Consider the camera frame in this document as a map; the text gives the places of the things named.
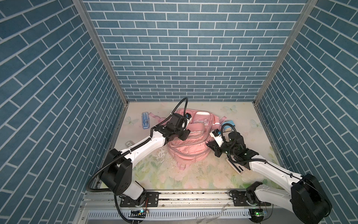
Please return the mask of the pink student backpack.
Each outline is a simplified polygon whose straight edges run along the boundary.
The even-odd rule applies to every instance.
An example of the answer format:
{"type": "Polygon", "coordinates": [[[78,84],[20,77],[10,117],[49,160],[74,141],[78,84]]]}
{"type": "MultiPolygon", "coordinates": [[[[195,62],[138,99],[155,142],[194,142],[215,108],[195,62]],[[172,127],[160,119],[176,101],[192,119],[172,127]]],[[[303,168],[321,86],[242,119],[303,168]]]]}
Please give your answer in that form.
{"type": "Polygon", "coordinates": [[[201,161],[208,156],[210,148],[207,143],[213,141],[210,134],[220,128],[220,123],[226,117],[220,119],[210,112],[183,108],[176,110],[175,113],[191,115],[191,121],[187,123],[187,130],[190,130],[187,139],[183,141],[176,137],[168,143],[167,147],[179,169],[184,170],[192,163],[201,161]]]}

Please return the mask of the pink white calculator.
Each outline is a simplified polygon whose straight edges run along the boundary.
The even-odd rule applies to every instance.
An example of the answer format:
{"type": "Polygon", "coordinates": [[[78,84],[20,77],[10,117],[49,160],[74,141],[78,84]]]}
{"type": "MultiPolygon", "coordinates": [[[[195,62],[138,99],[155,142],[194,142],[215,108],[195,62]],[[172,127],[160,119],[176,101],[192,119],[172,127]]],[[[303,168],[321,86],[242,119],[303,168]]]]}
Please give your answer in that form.
{"type": "Polygon", "coordinates": [[[226,161],[228,162],[228,164],[239,174],[241,174],[244,170],[238,166],[238,165],[235,165],[234,163],[232,163],[229,159],[226,159],[226,161]]]}

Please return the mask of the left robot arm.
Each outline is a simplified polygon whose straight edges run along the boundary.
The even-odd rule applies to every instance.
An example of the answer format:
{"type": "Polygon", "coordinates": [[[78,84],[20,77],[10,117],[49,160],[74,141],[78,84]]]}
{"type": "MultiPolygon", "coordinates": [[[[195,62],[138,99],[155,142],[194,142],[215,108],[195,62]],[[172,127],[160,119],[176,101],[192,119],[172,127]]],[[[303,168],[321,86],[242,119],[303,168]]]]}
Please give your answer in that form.
{"type": "Polygon", "coordinates": [[[189,113],[174,113],[166,124],[152,127],[147,139],[122,151],[111,150],[104,162],[107,167],[99,173],[99,179],[114,195],[126,196],[135,206],[142,206],[145,202],[146,190],[133,181],[133,168],[154,150],[175,138],[185,141],[190,134],[187,126],[191,119],[189,113]]]}

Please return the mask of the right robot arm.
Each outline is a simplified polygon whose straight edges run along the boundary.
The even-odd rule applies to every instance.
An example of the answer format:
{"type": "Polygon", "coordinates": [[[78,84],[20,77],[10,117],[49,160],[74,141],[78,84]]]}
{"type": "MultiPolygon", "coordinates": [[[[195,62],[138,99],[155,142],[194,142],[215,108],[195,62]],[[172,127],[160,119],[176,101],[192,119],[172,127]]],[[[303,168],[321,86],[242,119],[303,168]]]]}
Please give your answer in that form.
{"type": "Polygon", "coordinates": [[[243,137],[232,131],[225,137],[218,129],[207,146],[216,157],[226,154],[227,161],[239,174],[261,174],[276,183],[272,188],[256,181],[246,188],[245,199],[250,206],[277,205],[296,215],[305,224],[318,224],[330,215],[332,204],[317,178],[301,175],[276,165],[254,150],[246,147],[243,137]]]}

